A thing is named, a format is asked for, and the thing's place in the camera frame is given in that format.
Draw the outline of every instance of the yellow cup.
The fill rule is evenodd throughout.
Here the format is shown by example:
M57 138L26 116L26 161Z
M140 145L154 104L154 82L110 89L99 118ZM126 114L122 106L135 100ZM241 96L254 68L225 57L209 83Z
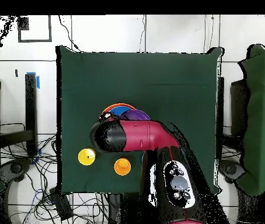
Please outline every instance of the yellow cup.
M95 151L93 149L83 149L79 152L78 159L81 164L89 166L95 160Z

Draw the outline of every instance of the purple bowl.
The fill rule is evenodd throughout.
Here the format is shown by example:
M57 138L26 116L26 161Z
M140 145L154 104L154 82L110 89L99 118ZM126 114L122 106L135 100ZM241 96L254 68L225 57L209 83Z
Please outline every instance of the purple bowl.
M141 110L126 111L121 118L124 120L150 120L150 117Z

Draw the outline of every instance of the bolt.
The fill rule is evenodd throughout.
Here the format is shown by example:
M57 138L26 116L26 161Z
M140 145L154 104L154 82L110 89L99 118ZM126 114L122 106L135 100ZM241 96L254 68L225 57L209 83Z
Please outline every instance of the bolt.
M180 193L179 192L174 193L174 197L175 198L180 198Z

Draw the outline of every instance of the orange cup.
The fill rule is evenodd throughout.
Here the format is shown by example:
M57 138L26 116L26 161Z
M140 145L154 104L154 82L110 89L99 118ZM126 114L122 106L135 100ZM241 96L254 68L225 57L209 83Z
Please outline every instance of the orange cup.
M114 165L114 170L117 174L124 176L130 172L131 165L126 158L120 158L116 160Z

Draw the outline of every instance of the black stand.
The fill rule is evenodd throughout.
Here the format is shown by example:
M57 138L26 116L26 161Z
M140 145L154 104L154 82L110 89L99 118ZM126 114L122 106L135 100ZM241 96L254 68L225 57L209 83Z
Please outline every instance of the black stand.
M26 130L0 134L0 148L27 142L28 156L37 155L36 78L25 75L26 84Z

